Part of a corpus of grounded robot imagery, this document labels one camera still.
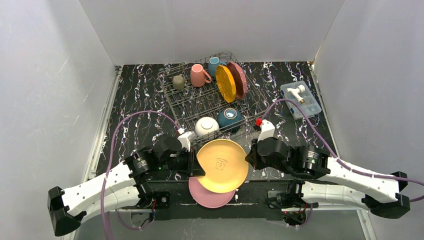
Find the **pink handled mug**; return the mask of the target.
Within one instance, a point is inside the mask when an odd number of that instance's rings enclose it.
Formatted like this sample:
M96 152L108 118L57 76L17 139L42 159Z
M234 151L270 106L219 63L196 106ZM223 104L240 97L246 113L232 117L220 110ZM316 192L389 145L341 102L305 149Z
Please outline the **pink handled mug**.
M212 77L201 64L196 63L192 65L190 70L190 82L194 87L202 87L206 83L211 83Z

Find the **white bowl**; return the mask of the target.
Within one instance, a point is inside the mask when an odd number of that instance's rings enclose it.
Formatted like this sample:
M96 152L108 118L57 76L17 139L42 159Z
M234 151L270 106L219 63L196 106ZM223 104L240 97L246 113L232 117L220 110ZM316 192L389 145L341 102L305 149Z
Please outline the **white bowl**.
M198 137L205 136L219 129L218 122L212 117L202 117L200 118L194 127L194 132Z

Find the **pink polka dot plate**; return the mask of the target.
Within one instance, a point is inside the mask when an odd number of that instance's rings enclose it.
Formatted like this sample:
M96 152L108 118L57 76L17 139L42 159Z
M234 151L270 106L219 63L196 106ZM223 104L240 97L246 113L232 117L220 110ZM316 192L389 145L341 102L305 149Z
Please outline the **pink polka dot plate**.
M226 64L227 68L230 70L235 86L236 86L236 99L242 100L246 97L248 92L248 84L247 84L247 78L244 70L241 68L241 66L233 61L229 61Z

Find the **pink bottom plate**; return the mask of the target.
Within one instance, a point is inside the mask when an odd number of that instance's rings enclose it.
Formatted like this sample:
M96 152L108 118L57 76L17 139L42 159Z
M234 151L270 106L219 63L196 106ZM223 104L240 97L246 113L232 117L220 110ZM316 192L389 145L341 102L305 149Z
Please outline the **pink bottom plate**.
M236 191L226 193L212 192L201 185L196 177L188 179L188 188L192 198L201 206L216 209L220 208L231 201Z

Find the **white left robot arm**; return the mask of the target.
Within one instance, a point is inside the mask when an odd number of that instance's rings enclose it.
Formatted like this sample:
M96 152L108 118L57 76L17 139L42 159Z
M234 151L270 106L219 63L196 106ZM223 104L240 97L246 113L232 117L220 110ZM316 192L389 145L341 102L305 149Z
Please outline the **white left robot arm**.
M158 209L170 205L168 191L153 191L148 181L161 170L177 171L187 177L204 177L195 147L184 146L175 137L145 146L115 167L79 185L48 191L47 208L56 237L77 230L92 217L120 208Z

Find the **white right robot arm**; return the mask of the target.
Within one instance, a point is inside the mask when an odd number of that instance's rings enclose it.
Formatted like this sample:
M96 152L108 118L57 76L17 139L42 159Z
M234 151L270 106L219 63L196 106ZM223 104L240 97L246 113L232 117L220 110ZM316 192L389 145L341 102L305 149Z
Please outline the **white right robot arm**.
M329 203L362 208L386 219L399 219L411 209L406 174L379 174L330 156L314 146L291 147L268 137L253 139L245 160L255 169L274 168L294 177L287 189L268 198L273 208Z

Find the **grey wire dish rack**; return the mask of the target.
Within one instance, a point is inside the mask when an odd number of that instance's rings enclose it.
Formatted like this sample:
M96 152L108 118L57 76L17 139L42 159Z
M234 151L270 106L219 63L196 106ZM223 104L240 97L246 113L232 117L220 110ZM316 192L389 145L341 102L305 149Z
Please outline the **grey wire dish rack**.
M201 59L170 63L160 69L158 80L164 92L165 99L176 119L176 122L185 130L194 131L196 122L202 117L216 119L218 114L226 108L234 108L241 114L241 124L237 132L231 133L221 128L213 133L194 139L194 143L205 143L209 138L231 138L232 136L248 135L255 129L255 121L260 117L268 106L266 96L256 82L246 74L247 94L244 99L227 103L219 91L215 81L202 87L195 87L190 83L190 71L194 64L207 67L211 56ZM182 75L185 79L185 87L181 90L173 88L174 76Z

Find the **orange polka dot plate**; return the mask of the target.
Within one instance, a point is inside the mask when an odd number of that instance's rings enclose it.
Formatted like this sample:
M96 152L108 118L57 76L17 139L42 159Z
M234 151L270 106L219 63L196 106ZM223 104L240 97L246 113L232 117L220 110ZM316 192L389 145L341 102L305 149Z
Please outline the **orange polka dot plate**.
M236 84L232 73L225 65L218 65L215 69L215 78L219 92L227 103L236 99Z

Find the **small grey cup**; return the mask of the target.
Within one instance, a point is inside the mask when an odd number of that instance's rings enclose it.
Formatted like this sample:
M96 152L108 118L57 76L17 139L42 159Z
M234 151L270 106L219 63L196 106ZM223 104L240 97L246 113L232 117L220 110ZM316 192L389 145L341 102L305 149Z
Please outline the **small grey cup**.
M185 78L182 74L175 75L172 78L172 86L175 90L182 90L185 87Z

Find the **blue handled mug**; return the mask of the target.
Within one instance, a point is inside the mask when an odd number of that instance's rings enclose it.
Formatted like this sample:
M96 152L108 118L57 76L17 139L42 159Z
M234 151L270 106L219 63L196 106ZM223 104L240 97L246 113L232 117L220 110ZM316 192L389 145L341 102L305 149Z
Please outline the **blue handled mug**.
M214 79L216 78L215 74L216 74L216 68L218 65L226 66L227 62L220 60L220 58L217 56L213 56L209 59L207 72Z

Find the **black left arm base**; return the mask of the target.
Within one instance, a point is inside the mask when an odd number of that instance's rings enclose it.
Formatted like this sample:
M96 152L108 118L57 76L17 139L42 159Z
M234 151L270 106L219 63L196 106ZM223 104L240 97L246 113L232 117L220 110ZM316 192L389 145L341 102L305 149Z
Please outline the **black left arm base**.
M137 185L136 189L140 198L136 206L150 210L148 218L138 227L138 229L142 230L155 220L157 209L169 208L171 194L169 191L153 191L147 182Z

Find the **yellow plate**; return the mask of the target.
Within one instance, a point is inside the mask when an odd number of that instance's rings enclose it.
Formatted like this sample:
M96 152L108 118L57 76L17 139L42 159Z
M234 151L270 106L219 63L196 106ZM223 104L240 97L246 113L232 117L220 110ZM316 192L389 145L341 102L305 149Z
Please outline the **yellow plate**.
M206 143L197 152L199 165L205 176L198 177L200 184L213 193L229 193L246 180L249 164L245 150L229 139L216 139Z

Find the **teal bowl beige inside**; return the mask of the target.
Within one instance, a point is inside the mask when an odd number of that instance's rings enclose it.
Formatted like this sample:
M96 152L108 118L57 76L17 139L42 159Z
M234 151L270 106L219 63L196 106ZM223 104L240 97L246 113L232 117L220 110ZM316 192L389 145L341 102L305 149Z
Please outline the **teal bowl beige inside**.
M241 113L232 107L223 109L216 118L219 128L223 131L230 131L236 133L241 127L242 115Z

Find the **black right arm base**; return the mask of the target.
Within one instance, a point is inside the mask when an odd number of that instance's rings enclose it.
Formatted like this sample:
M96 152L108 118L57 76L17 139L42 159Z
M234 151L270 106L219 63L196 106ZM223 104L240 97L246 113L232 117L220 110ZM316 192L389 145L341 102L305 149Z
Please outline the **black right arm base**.
M265 200L265 203L272 209L282 210L299 207L299 209L294 212L283 212L282 218L284 222L291 227L299 228L305 225L309 221L306 214L307 208L309 208L309 214L311 214L313 208L319 206L318 202L306 203L302 200L304 196L302 190L305 185L306 181L304 180L290 180L285 191L271 193Z

